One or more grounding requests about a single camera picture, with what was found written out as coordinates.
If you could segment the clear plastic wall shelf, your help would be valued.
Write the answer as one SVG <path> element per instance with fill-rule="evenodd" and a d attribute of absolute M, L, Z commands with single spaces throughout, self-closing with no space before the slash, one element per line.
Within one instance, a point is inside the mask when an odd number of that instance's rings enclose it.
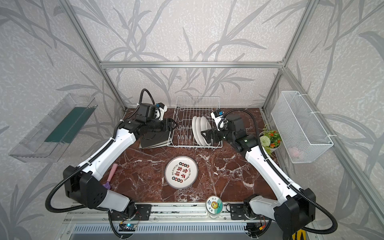
<path fill-rule="evenodd" d="M 56 163 L 97 107 L 94 97 L 67 94 L 9 156 L 24 163 Z"/>

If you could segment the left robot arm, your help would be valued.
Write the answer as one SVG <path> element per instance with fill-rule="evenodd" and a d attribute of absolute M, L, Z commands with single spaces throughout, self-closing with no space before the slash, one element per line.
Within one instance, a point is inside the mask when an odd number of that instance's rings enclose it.
<path fill-rule="evenodd" d="M 137 140 L 148 133 L 169 133 L 177 123 L 165 118 L 168 107 L 163 103 L 142 102 L 147 89 L 142 89 L 140 102 L 134 112 L 116 125 L 112 137 L 87 160 L 76 167 L 68 166 L 61 180 L 48 194 L 45 201 L 46 209 L 51 213 L 66 213 L 83 208 L 100 211 L 120 212 L 132 217 L 136 212 L 135 202 L 129 197 L 107 189 L 100 180 L 117 158 Z M 77 206 L 58 209 L 52 206 L 55 193 L 65 188 L 68 198 L 76 201 Z"/>

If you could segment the green sponge mat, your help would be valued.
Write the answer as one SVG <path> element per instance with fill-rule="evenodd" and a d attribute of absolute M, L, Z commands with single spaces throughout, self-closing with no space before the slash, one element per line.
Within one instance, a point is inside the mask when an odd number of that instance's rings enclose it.
<path fill-rule="evenodd" d="M 92 108 L 75 107 L 71 112 L 59 123 L 59 125 L 45 139 L 45 143 L 65 143 L 73 142 L 84 124 L 94 113 L 97 106 Z"/>

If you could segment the white mesh wall basket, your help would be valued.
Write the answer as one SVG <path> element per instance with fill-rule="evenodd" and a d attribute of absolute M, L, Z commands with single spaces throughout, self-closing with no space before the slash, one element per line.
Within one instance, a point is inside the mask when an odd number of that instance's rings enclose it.
<path fill-rule="evenodd" d="M 298 91 L 282 91 L 271 112 L 294 164 L 312 163 L 334 145 L 316 114 Z"/>

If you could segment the potted artificial plant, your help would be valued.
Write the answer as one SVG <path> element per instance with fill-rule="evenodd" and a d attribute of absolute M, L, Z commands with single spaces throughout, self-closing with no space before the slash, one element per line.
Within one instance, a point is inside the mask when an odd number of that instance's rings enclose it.
<path fill-rule="evenodd" d="M 277 130 L 269 130 L 267 125 L 259 135 L 261 144 L 268 155 L 271 155 L 283 143 L 282 137 Z"/>

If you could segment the round white plate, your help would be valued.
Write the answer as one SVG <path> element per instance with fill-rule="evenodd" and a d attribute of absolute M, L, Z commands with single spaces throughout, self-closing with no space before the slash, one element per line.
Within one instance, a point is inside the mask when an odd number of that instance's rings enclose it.
<path fill-rule="evenodd" d="M 206 144 L 205 139 L 203 138 L 203 136 L 201 134 L 201 131 L 202 131 L 202 129 L 201 129 L 201 117 L 196 118 L 195 128 L 196 128 L 196 133 L 197 133 L 197 137 L 199 139 L 200 145 L 206 147 L 207 144 Z"/>
<path fill-rule="evenodd" d="M 201 142 L 199 140 L 199 137 L 196 131 L 196 120 L 197 120 L 197 116 L 194 116 L 192 119 L 192 130 L 193 130 L 194 139 L 196 140 L 198 146 L 201 146 Z"/>
<path fill-rule="evenodd" d="M 194 184 L 199 174 L 198 164 L 187 156 L 172 159 L 165 167 L 165 180 L 174 189 L 186 189 Z"/>
<path fill-rule="evenodd" d="M 210 130 L 212 128 L 209 121 L 204 116 L 201 117 L 200 124 L 201 124 L 201 131 Z M 207 142 L 205 139 L 203 139 L 203 140 L 204 140 L 206 146 L 212 145 L 212 142 Z"/>

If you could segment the yellow work glove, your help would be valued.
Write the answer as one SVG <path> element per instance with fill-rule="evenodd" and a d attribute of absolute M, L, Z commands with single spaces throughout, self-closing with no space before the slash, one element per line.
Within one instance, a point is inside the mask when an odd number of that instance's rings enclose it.
<path fill-rule="evenodd" d="M 292 235 L 291 239 L 292 240 L 306 240 L 307 239 L 307 232 L 304 230 L 299 230 Z"/>

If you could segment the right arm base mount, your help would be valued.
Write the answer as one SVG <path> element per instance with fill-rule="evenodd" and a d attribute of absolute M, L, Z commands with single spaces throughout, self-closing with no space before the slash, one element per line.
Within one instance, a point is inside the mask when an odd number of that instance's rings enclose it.
<path fill-rule="evenodd" d="M 268 222 L 270 219 L 263 215 L 254 215 L 253 217 L 248 217 L 244 210 L 244 204 L 226 204 L 226 211 L 230 213 L 231 220 L 234 221 L 251 221 L 251 222 Z"/>

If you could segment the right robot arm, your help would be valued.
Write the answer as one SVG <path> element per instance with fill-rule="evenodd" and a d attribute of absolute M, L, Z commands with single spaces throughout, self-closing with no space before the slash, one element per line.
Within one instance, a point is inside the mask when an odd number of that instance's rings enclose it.
<path fill-rule="evenodd" d="M 234 115 L 236 109 L 224 113 L 221 109 L 211 112 L 216 127 L 201 132 L 208 143 L 226 141 L 240 153 L 264 178 L 274 192 L 276 199 L 253 195 L 244 200 L 245 214 L 249 218 L 262 215 L 275 221 L 283 231 L 283 239 L 290 239 L 299 230 L 317 235 L 328 235 L 338 229 L 336 218 L 316 202 L 315 193 L 290 179 L 272 160 L 262 146 L 259 130 L 248 134 L 244 121 Z M 308 224 L 316 218 L 316 211 L 326 215 L 332 225 L 327 229 L 312 229 Z"/>

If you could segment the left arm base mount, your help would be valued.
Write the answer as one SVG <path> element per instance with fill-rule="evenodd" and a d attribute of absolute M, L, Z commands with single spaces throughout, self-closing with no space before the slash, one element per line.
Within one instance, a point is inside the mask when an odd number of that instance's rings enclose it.
<path fill-rule="evenodd" d="M 123 212 L 112 211 L 112 221 L 148 221 L 151 214 L 151 204 L 129 205 Z"/>

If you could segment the left circuit board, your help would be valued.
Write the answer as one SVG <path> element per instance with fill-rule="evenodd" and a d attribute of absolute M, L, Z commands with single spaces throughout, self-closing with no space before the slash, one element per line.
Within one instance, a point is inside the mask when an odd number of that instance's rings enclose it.
<path fill-rule="evenodd" d="M 119 232 L 135 232 L 138 229 L 139 221 L 134 223 L 120 222 Z"/>

